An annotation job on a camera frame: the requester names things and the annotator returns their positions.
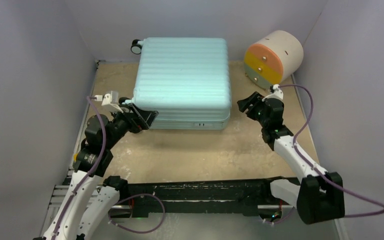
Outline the light blue suitcase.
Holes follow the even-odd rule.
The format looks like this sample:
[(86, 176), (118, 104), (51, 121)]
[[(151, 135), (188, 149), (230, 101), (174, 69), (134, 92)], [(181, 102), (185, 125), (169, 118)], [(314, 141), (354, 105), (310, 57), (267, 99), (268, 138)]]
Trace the light blue suitcase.
[(133, 96), (122, 104), (157, 111), (153, 129), (222, 130), (231, 116), (228, 46), (223, 38), (148, 37), (130, 50), (140, 55)]

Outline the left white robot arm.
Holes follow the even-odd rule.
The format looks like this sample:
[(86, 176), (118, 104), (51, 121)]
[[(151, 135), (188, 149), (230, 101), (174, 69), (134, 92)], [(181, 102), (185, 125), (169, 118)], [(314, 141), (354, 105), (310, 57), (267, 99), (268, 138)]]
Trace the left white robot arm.
[(126, 180), (119, 176), (103, 178), (113, 159), (111, 149), (127, 133), (148, 130), (158, 114), (129, 103), (119, 105), (111, 120), (99, 112), (88, 119), (69, 188), (40, 239), (89, 240), (110, 208), (128, 201)]

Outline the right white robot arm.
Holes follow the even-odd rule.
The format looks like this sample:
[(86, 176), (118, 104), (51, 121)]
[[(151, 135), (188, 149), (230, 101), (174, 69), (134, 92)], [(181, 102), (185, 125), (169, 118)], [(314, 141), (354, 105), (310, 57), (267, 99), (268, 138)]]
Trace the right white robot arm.
[(254, 92), (237, 101), (240, 112), (261, 125), (263, 141), (278, 154), (295, 173), (299, 184), (286, 179), (272, 181), (261, 189), (260, 196), (268, 204), (280, 199), (297, 210), (307, 225), (340, 219), (345, 216), (344, 193), (330, 185), (343, 186), (342, 177), (329, 172), (294, 142), (294, 134), (284, 125), (284, 103), (275, 95), (264, 97)]

